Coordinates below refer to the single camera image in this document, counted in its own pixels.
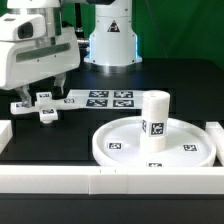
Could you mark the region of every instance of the black table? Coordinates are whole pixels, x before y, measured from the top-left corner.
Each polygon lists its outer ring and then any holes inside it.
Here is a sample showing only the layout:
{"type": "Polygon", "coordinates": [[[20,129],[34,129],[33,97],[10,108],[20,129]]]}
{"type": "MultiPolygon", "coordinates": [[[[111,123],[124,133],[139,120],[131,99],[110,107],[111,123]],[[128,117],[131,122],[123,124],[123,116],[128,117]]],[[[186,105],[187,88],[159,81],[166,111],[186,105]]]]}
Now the black table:
{"type": "MultiPolygon", "coordinates": [[[[171,94],[169,116],[201,128],[224,120],[224,72],[193,59],[145,59],[141,68],[106,75],[81,65],[68,72],[70,89],[164,90],[171,94]]],[[[31,85],[31,95],[49,91],[53,79],[31,85]]],[[[140,115],[140,110],[60,111],[59,120],[41,124],[38,114],[13,116],[14,91],[0,91],[0,119],[10,119],[14,137],[0,164],[95,166],[91,139],[103,124],[140,115]]],[[[211,195],[0,195],[1,223],[223,223],[224,196],[211,195]]]]}

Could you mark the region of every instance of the white plate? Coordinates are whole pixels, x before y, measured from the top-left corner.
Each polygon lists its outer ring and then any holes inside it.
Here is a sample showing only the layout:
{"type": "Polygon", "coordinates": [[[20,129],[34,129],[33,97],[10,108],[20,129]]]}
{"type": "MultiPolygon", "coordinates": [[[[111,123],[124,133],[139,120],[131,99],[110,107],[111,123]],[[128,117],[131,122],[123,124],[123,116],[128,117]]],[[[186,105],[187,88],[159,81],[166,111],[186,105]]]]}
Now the white plate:
{"type": "Polygon", "coordinates": [[[208,134],[189,123],[168,119],[166,149],[140,151],[141,117],[112,121],[93,136],[93,155],[101,166],[194,167],[212,166],[216,147],[208,134]]]}

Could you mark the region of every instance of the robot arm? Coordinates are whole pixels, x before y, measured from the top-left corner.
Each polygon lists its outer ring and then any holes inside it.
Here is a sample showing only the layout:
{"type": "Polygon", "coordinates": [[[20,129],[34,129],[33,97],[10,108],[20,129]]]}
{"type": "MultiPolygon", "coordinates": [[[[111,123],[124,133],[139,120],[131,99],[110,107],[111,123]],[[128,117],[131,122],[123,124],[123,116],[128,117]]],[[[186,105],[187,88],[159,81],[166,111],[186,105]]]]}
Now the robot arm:
{"type": "Polygon", "coordinates": [[[96,5],[85,62],[113,72],[141,61],[131,28],[132,0],[8,0],[9,13],[0,18],[0,89],[16,89],[25,107],[31,106],[27,85],[55,76],[62,89],[65,72],[80,64],[74,28],[61,26],[62,3],[96,5]]]}

